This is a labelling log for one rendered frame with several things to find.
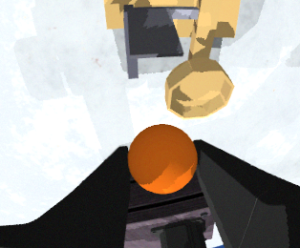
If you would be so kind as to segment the orange ball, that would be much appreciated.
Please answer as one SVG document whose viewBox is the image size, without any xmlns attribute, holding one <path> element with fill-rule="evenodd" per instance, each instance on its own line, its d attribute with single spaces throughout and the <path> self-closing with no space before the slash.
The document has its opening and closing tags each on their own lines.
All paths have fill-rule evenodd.
<svg viewBox="0 0 300 248">
<path fill-rule="evenodd" d="M 197 154 L 193 140 L 169 124 L 151 125 L 132 140 L 128 169 L 147 192 L 172 193 L 187 185 L 195 174 Z"/>
</svg>

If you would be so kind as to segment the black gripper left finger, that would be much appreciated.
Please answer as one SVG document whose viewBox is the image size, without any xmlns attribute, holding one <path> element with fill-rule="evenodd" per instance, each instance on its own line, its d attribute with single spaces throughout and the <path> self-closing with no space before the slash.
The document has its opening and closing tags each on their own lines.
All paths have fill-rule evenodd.
<svg viewBox="0 0 300 248">
<path fill-rule="evenodd" d="M 128 147 L 118 147 L 49 212 L 0 225 L 0 248 L 123 248 L 130 205 Z"/>
</svg>

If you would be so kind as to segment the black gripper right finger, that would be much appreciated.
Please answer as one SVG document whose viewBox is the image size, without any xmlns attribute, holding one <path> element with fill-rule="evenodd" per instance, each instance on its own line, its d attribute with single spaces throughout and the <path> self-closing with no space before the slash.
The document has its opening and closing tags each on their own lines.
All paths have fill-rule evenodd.
<svg viewBox="0 0 300 248">
<path fill-rule="evenodd" d="M 300 186 L 204 140 L 196 174 L 224 248 L 300 248 Z"/>
</svg>

